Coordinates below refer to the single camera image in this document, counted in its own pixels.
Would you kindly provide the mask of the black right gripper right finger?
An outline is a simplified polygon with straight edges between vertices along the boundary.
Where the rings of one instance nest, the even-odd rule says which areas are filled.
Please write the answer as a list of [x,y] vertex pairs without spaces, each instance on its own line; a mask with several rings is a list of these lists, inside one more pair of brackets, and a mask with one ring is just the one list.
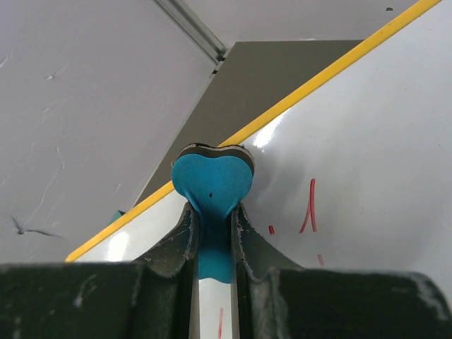
[[231,214],[234,338],[450,338],[441,290],[414,272],[303,268]]

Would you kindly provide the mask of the yellow framed whiteboard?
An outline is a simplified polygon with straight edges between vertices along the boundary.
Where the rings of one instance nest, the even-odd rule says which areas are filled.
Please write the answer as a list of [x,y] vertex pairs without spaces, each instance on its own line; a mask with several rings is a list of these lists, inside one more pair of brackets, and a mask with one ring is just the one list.
[[[451,2],[419,1],[231,137],[252,227],[307,269],[420,273],[451,311]],[[205,282],[204,331],[232,324]]]

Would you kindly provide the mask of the blue whiteboard eraser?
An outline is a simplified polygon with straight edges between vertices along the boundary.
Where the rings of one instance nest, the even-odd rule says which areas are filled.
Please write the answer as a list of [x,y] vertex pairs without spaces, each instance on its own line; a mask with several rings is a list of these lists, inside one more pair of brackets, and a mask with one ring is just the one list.
[[232,282],[228,218],[251,190],[254,172],[253,156],[241,145],[192,143],[173,162],[173,186],[199,217],[200,279]]

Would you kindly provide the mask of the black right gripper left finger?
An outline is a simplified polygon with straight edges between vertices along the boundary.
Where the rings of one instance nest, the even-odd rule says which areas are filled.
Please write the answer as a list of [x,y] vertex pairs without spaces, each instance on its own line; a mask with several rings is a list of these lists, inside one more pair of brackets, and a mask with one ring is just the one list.
[[197,338],[198,214],[130,262],[1,267],[2,338]]

